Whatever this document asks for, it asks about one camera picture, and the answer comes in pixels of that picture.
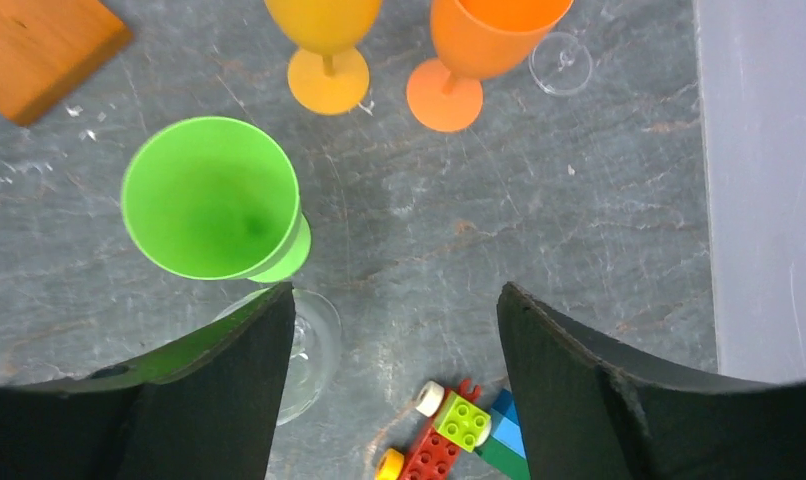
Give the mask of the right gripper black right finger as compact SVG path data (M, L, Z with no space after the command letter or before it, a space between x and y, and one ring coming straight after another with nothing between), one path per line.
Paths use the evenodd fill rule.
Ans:
M662 359L514 283L497 319L533 478L806 479L806 381Z

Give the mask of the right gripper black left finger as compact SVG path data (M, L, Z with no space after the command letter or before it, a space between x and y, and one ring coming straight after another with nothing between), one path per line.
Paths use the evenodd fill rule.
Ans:
M261 479L296 320L293 288L82 378L0 386L0 479Z

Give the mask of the clear wine glass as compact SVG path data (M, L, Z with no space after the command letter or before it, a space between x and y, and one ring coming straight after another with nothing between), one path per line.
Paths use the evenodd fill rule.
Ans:
M568 97L580 93L593 72L593 60L579 39L564 32L549 33L528 57L534 83L546 94Z
M226 408L244 419L284 425L313 406L340 364L342 325L324 296L293 288L293 306L285 297L271 300L272 287L253 291L217 317L218 324L240 320L241 334L213 369Z

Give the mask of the green wine glass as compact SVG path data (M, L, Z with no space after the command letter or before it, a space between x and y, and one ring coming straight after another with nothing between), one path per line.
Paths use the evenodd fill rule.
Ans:
M277 283L311 251L290 159L234 118L189 118L153 135L126 169L120 205L139 250L189 279Z

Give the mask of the yellow wine glass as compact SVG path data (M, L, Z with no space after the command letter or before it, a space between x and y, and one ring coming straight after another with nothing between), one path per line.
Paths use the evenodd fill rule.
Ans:
M370 75L356 45L375 22L381 0L266 0L274 22L297 50L287 83L304 108L339 115L367 94Z

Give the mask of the orange wine glass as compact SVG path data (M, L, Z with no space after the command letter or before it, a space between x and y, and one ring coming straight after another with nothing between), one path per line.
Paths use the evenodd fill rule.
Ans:
M572 0L435 0L434 58L406 85L413 116L444 133L469 127L484 103L482 82L519 65L569 11Z

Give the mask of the red toy brick car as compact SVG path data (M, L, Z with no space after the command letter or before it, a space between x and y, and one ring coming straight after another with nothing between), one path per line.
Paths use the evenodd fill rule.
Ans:
M375 469L380 480L446 479L457 458L483 445L491 416L476 405L481 387L463 379L446 388L428 381L415 398L415 410L427 418L408 450L386 450Z

